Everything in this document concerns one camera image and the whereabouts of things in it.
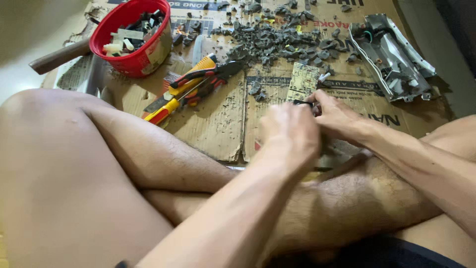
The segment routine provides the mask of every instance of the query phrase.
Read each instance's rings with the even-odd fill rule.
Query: hairy leg
[[[135,264],[172,225],[133,183],[215,192],[234,176],[90,95],[29,90],[0,112],[0,215],[12,267]]]
[[[476,160],[476,116],[448,123],[422,140]],[[330,180],[301,183],[268,243],[268,253],[341,247],[379,232],[395,231],[441,214],[418,191],[371,157]],[[208,195],[153,191],[145,197],[174,225],[190,216]]]

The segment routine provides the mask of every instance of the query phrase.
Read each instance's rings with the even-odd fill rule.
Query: red plastic bowl
[[[102,51],[109,44],[111,33],[119,26],[135,23],[141,13],[160,10],[165,14],[161,26],[140,49],[121,57],[108,57]],[[114,69],[129,77],[144,77],[154,72],[165,60],[172,47],[170,5],[166,0],[131,0],[118,5],[101,21],[89,41],[94,54],[108,61]]]

